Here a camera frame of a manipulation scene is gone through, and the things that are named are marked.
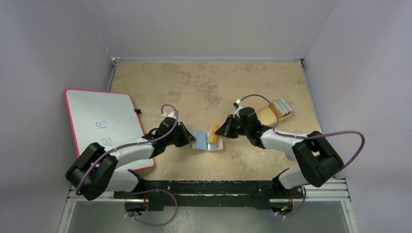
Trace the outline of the beige leather card holder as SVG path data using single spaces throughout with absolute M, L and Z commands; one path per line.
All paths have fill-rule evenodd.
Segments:
M 195 142 L 192 144 L 192 149 L 203 152 L 212 152 L 217 150 L 223 150 L 223 138 L 221 136 L 216 137 L 216 142 L 209 142 L 209 132 L 195 130 L 193 133 Z

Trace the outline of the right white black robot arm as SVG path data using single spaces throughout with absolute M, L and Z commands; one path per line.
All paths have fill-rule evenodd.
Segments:
M 273 179 L 273 192 L 280 198 L 297 186 L 320 187 L 344 167 L 338 153 L 320 132 L 299 135 L 274 131 L 261 124 L 251 107 L 243 107 L 235 115 L 229 114 L 215 134 L 232 139 L 246 136 L 253 146 L 279 150 L 294 157 L 298 167 L 288 168 Z

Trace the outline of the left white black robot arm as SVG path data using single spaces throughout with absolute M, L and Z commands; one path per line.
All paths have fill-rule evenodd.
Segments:
M 126 192 L 134 199 L 143 196 L 145 185 L 133 169 L 119 168 L 162 154 L 167 146 L 177 148 L 196 141 L 183 122 L 167 116 L 137 141 L 107 149 L 97 142 L 89 144 L 66 172 L 66 179 L 76 188 L 76 195 L 94 200 L 104 192 Z

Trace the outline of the gold credit card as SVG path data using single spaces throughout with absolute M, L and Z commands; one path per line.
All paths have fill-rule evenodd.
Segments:
M 217 143 L 218 136 L 216 135 L 216 131 L 219 129 L 219 127 L 220 127 L 219 125 L 211 125 L 209 127 L 208 138 L 207 138 L 208 143 L 212 143 L 212 144 Z

